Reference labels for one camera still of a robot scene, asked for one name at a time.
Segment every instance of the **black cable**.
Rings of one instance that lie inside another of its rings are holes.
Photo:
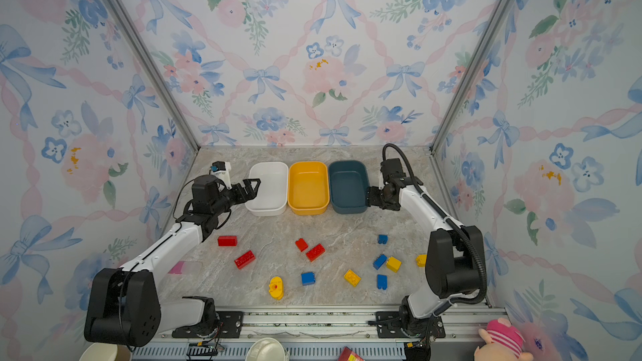
[[[136,268],[138,266],[138,262],[133,266],[132,269]],[[129,276],[132,274],[132,269],[130,269],[127,272],[127,275],[125,275],[123,279],[123,284],[121,284],[121,292],[120,295],[118,296],[118,323],[121,328],[121,334],[123,335],[124,339],[124,345],[127,346],[127,349],[130,351],[130,353],[133,354],[134,350],[136,350],[136,347],[133,349],[129,346],[129,343],[127,342],[127,335],[124,334],[124,329],[123,329],[123,291],[124,291],[124,284],[127,282],[127,279]]]
[[[179,191],[179,194],[176,196],[176,203],[174,204],[174,209],[172,209],[172,216],[173,216],[173,218],[174,218],[174,219],[177,219],[177,218],[176,218],[176,215],[174,215],[174,213],[176,212],[176,206],[179,204],[179,199],[181,198],[181,193],[183,192],[183,189],[184,189],[184,188],[185,188],[189,183],[191,183],[192,181],[194,181],[194,180],[196,180],[196,179],[197,179],[197,178],[196,178],[196,177],[194,177],[192,180],[190,180],[190,181],[186,182],[186,183],[183,185],[183,187],[181,187],[181,190]]]
[[[229,220],[230,220],[230,216],[232,216],[232,210],[231,210],[231,209],[230,209],[229,213],[227,214],[227,218],[225,218],[225,220],[223,221],[223,223],[221,223],[221,225],[220,225],[220,226],[215,227],[215,228],[214,228],[214,230],[219,230],[220,228],[222,228],[223,226],[225,226],[225,224],[227,223],[227,221],[229,221]]]
[[[450,299],[449,302],[451,304],[454,304],[454,303],[479,304],[486,298],[486,292],[488,290],[486,265],[484,265],[484,263],[482,262],[482,259],[479,257],[477,250],[470,242],[466,233],[464,233],[463,230],[461,230],[461,228],[457,226],[457,223],[455,223],[451,217],[448,217],[449,215],[438,204],[436,204],[435,201],[433,201],[426,194],[426,192],[424,192],[424,190],[422,190],[419,187],[419,184],[417,184],[417,179],[415,178],[415,174],[412,172],[412,167],[410,167],[410,162],[408,161],[408,158],[403,153],[403,151],[399,147],[397,147],[397,145],[393,143],[387,143],[386,145],[383,146],[383,153],[382,153],[383,160],[386,160],[387,148],[393,148],[394,150],[397,151],[401,159],[406,164],[406,169],[408,169],[408,174],[410,175],[410,181],[412,182],[412,185],[415,187],[417,192],[421,194],[421,197],[424,200],[426,200],[426,202],[437,212],[437,214],[440,217],[446,218],[445,219],[446,224],[450,226],[454,230],[455,234],[457,234],[457,236],[461,239],[466,249],[470,253],[470,257],[472,258],[472,261],[475,263],[475,266],[477,266],[477,273],[479,274],[479,292],[477,293],[477,295],[473,298],[455,297],[453,299]]]

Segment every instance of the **yellow round toy piece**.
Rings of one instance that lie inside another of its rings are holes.
[[[283,280],[278,276],[274,276],[270,280],[270,295],[277,300],[283,298]]]

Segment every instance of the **red lego brick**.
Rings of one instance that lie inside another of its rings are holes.
[[[218,238],[219,247],[236,247],[236,236],[220,236]]]
[[[254,256],[254,254],[252,253],[252,251],[248,251],[248,252],[246,252],[245,254],[243,254],[243,255],[241,255],[240,257],[238,257],[238,258],[234,261],[234,263],[236,264],[236,267],[237,267],[238,269],[243,269],[244,267],[246,267],[246,266],[247,266],[247,264],[248,264],[248,263],[250,263],[250,262],[254,261],[255,259],[256,259],[256,257]]]
[[[316,247],[312,248],[310,251],[306,253],[306,256],[310,260],[310,262],[316,260],[319,255],[325,253],[325,248],[323,248],[323,245],[317,244]]]
[[[298,239],[295,244],[299,247],[299,251],[303,252],[308,248],[308,243],[303,238]]]

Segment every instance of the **white plastic bin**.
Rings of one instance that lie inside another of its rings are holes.
[[[255,216],[276,216],[288,205],[288,172],[283,162],[261,162],[250,169],[250,179],[261,179],[259,193],[245,208]]]
[[[255,342],[245,356],[245,361],[288,361],[290,354],[279,341],[265,337]]]

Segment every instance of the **plastic bin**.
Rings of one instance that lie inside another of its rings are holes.
[[[250,179],[261,179],[259,192],[245,208],[255,216],[276,216],[288,204],[288,166],[283,162],[261,162],[250,169]]]
[[[336,161],[330,164],[330,203],[335,212],[346,215],[368,209],[368,173],[359,161]]]
[[[322,162],[297,162],[290,167],[288,204],[297,215],[320,215],[330,203],[327,166]]]

